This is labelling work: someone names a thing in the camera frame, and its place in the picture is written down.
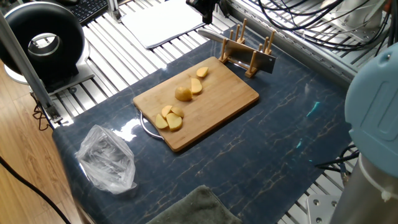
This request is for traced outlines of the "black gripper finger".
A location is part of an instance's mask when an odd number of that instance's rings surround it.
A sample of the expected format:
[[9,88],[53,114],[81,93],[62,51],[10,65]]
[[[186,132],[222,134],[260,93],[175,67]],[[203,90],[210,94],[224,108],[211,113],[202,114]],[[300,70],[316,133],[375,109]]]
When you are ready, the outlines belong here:
[[212,13],[217,3],[217,0],[186,0],[187,5],[201,14],[202,21],[205,24],[211,24]]
[[228,2],[227,2],[227,0],[220,0],[219,3],[218,3],[218,5],[219,5],[219,7],[220,7],[220,9],[221,9],[221,12],[223,13],[223,15],[224,15],[225,17],[229,17],[230,13],[229,13],[229,9],[228,9]]

